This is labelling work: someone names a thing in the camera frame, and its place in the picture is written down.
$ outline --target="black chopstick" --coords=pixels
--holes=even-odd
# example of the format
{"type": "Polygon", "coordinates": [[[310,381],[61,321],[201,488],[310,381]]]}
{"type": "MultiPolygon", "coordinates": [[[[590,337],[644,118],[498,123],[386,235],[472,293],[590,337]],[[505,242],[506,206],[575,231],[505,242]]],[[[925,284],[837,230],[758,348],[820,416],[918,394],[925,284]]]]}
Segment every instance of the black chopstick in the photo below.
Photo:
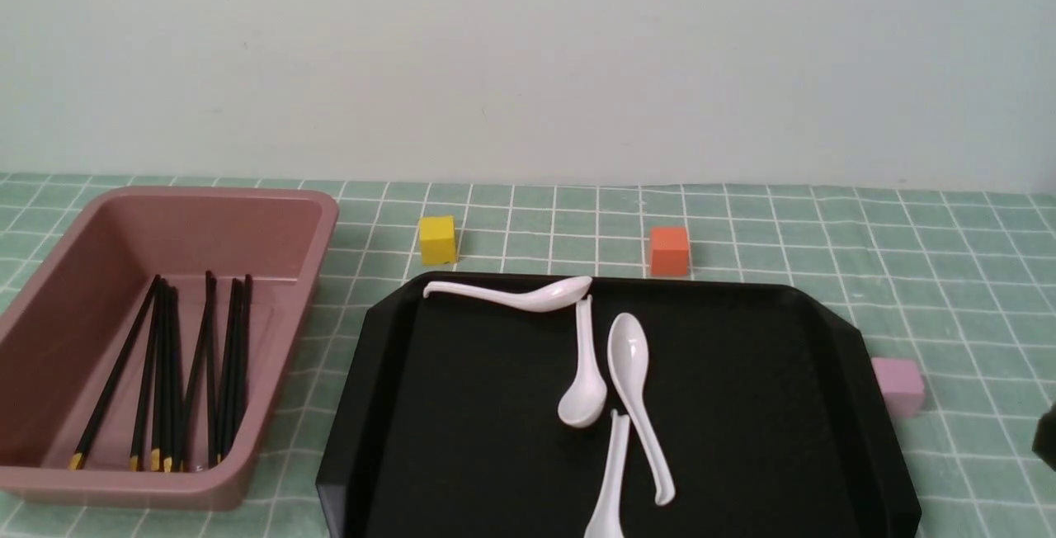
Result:
{"type": "Polygon", "coordinates": [[[216,464],[216,384],[215,384],[215,338],[216,338],[216,278],[212,272],[206,272],[206,300],[212,300],[209,312],[209,331],[206,334],[205,349],[205,406],[206,421],[209,432],[209,459],[206,467],[213,467],[216,464]]]}
{"type": "Polygon", "coordinates": [[[168,283],[163,280],[162,286],[158,289],[157,302],[155,309],[158,311],[158,323],[156,330],[155,347],[154,347],[154,407],[151,424],[151,440],[150,440],[150,470],[153,472],[162,470],[162,438],[165,435],[163,416],[165,412],[165,353],[166,353],[166,334],[165,329],[168,326],[168,318],[165,312],[168,311],[168,301],[166,299],[166,293],[163,293],[163,289],[168,287],[168,283]]]}
{"type": "MultiPolygon", "coordinates": [[[[181,464],[187,459],[186,445],[187,445],[187,434],[190,432],[191,426],[191,413],[194,410],[194,398],[197,392],[197,378],[202,369],[202,361],[205,358],[205,351],[210,347],[207,346],[208,340],[206,339],[211,333],[211,320],[212,320],[212,301],[213,301],[213,291],[216,289],[216,279],[212,277],[211,272],[205,273],[205,308],[202,310],[202,323],[199,326],[199,339],[197,344],[194,346],[194,356],[191,357],[191,374],[187,379],[187,394],[183,402],[183,416],[180,423],[180,433],[176,434],[176,447],[174,454],[180,460],[181,464]]],[[[212,426],[212,416],[209,416],[209,425],[212,426]]]]}
{"type": "Polygon", "coordinates": [[[184,418],[184,371],[181,365],[183,342],[180,334],[180,292],[174,286],[169,289],[169,350],[172,351],[172,360],[169,365],[169,415],[171,416],[169,419],[169,457],[172,461],[165,471],[178,472],[183,469],[178,438],[184,434],[182,425],[184,418]]]}
{"type": "Polygon", "coordinates": [[[234,437],[234,368],[238,363],[239,342],[237,339],[241,305],[242,282],[235,278],[231,280],[231,296],[227,308],[227,337],[224,339],[224,364],[220,374],[220,431],[216,442],[220,452],[216,459],[218,463],[227,457],[234,437]]]}
{"type": "Polygon", "coordinates": [[[234,378],[235,384],[235,409],[234,409],[234,431],[231,435],[231,443],[234,443],[234,435],[239,433],[239,428],[242,427],[242,418],[246,414],[246,393],[248,391],[246,378],[247,367],[249,364],[249,308],[253,302],[253,277],[246,275],[245,284],[242,286],[242,312],[239,314],[241,316],[242,324],[239,327],[239,369],[238,375],[234,378]]]}
{"type": "Polygon", "coordinates": [[[163,297],[165,309],[162,312],[161,350],[158,351],[157,370],[162,376],[162,466],[161,471],[172,471],[172,302],[169,299],[169,286],[165,287],[163,297]]]}
{"type": "Polygon", "coordinates": [[[135,315],[135,320],[132,322],[132,329],[129,330],[128,338],[125,338],[125,346],[121,347],[120,353],[117,354],[117,360],[114,361],[114,368],[110,370],[110,376],[107,377],[107,384],[102,387],[102,393],[99,394],[98,402],[95,403],[95,409],[92,410],[91,418],[88,420],[88,425],[84,426],[84,432],[80,435],[80,441],[77,443],[77,448],[74,451],[72,458],[70,458],[70,469],[79,470],[84,467],[84,460],[88,458],[88,453],[92,450],[92,443],[95,442],[95,437],[99,432],[99,427],[102,426],[102,419],[107,414],[107,409],[110,407],[110,400],[114,397],[114,391],[117,389],[117,384],[121,378],[121,372],[125,370],[125,365],[129,360],[129,354],[132,354],[132,347],[135,346],[135,339],[139,335],[139,330],[143,328],[144,319],[147,319],[147,311],[150,309],[151,298],[154,295],[155,286],[157,286],[157,281],[161,277],[154,276],[154,279],[150,282],[150,287],[147,289],[147,296],[143,299],[143,304],[139,305],[139,311],[135,315]]]}
{"type": "Polygon", "coordinates": [[[150,317],[150,328],[147,332],[147,354],[143,359],[143,376],[139,378],[139,405],[135,411],[135,426],[132,430],[132,447],[129,450],[129,469],[139,471],[143,466],[144,435],[147,432],[147,412],[150,409],[150,384],[154,373],[154,352],[157,331],[162,324],[159,317],[162,293],[153,293],[154,309],[150,317]]]}

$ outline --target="green grid tablecloth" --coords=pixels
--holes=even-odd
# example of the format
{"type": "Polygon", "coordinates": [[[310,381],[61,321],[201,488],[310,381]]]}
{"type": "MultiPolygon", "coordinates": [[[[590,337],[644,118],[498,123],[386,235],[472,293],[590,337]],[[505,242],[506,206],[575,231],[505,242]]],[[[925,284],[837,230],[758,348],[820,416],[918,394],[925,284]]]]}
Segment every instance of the green grid tablecloth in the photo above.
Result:
{"type": "Polygon", "coordinates": [[[2,535],[324,536],[313,483],[363,315],[425,270],[418,219],[454,215],[455,270],[642,277],[644,235],[676,225],[690,230],[695,280],[807,291],[856,324],[873,356],[912,358],[925,372],[925,411],[897,423],[924,508],[921,537],[1056,536],[1056,472],[1030,449],[1056,400],[1052,196],[0,174],[0,309],[83,204],[128,184],[300,187],[340,201],[249,496],[225,514],[2,496],[2,535]]]}

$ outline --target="black plastic tray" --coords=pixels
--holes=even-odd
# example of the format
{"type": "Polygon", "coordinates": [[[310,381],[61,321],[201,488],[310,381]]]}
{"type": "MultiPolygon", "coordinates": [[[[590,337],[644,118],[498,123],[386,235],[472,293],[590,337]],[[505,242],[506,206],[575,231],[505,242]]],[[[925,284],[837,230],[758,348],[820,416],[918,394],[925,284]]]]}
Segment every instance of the black plastic tray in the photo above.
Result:
{"type": "MultiPolygon", "coordinates": [[[[558,419],[576,370],[574,309],[533,314],[431,280],[524,292],[558,277],[428,273],[366,315],[317,478],[338,538],[583,536],[608,408],[558,419]]],[[[657,507],[631,433],[628,538],[911,538],[921,509],[862,335],[781,285],[597,278],[599,368],[630,312],[649,342],[645,404],[677,497],[657,507]]]]}

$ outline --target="white ceramic spoon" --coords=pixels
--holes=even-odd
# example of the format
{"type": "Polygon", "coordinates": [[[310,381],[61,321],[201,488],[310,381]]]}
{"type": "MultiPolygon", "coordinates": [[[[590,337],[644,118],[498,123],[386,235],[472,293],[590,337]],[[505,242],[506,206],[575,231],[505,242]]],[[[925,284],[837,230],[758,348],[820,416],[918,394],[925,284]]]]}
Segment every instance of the white ceramic spoon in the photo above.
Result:
{"type": "Polygon", "coordinates": [[[630,421],[638,429],[638,437],[645,449],[645,458],[653,468],[653,483],[657,487],[657,505],[666,505],[675,498],[675,481],[671,478],[667,460],[660,449],[649,415],[645,413],[642,390],[645,388],[645,373],[649,368],[649,345],[645,341],[645,331],[638,318],[629,313],[616,316],[608,331],[608,372],[626,406],[630,421]]]}
{"type": "Polygon", "coordinates": [[[565,278],[530,293],[504,293],[471,284],[460,284],[459,282],[434,281],[426,284],[426,290],[422,291],[421,296],[429,297],[430,293],[450,293],[452,295],[461,295],[464,297],[504,304],[522,311],[544,313],[576,304],[576,301],[587,294],[587,290],[590,289],[590,282],[592,281],[593,278],[589,276],[565,278]]]}
{"type": "Polygon", "coordinates": [[[608,458],[605,459],[605,475],[601,481],[598,504],[590,516],[583,538],[623,538],[620,526],[620,490],[623,488],[623,463],[627,459],[627,439],[630,435],[630,421],[612,410],[612,432],[608,435],[608,458]]]}
{"type": "Polygon", "coordinates": [[[579,364],[576,378],[558,404],[558,416],[570,427],[585,429],[595,424],[605,409],[608,386],[598,370],[598,359],[593,352],[593,319],[588,296],[576,304],[576,344],[579,347],[579,364]]]}

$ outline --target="wall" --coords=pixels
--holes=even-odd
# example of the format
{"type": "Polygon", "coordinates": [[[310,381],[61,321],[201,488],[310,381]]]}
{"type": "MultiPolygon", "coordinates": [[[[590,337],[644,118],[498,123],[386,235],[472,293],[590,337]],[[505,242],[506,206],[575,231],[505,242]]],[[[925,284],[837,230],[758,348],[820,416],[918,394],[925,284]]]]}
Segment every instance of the wall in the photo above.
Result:
{"type": "Polygon", "coordinates": [[[1056,189],[1056,0],[0,0],[0,170],[1056,189]]]}

